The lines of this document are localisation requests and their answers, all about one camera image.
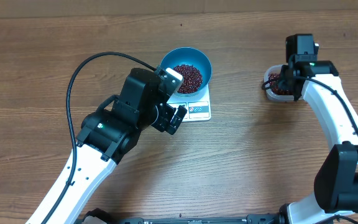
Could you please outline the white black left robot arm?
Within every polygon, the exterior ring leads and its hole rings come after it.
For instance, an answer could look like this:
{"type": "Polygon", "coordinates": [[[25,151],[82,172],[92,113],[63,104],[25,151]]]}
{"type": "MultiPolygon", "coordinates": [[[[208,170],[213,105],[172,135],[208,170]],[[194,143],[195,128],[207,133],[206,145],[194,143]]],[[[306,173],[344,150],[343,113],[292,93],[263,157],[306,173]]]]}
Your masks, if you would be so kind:
{"type": "Polygon", "coordinates": [[[175,134],[186,108],[174,108],[167,101],[182,83],[182,75],[171,68],[133,68],[121,94],[105,100],[83,120],[76,150],[28,222],[74,223],[145,128],[175,134]]]}

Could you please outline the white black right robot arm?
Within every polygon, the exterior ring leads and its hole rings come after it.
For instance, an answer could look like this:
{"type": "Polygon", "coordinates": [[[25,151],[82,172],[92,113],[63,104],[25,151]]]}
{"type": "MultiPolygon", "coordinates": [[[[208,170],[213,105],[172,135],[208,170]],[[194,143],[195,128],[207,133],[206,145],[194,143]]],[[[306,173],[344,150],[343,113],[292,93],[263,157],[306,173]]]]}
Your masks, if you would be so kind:
{"type": "Polygon", "coordinates": [[[358,213],[358,115],[334,64],[318,60],[311,34],[286,38],[286,64],[278,85],[314,111],[329,154],[314,178],[313,193],[285,207],[287,223],[331,223],[358,213]]]}

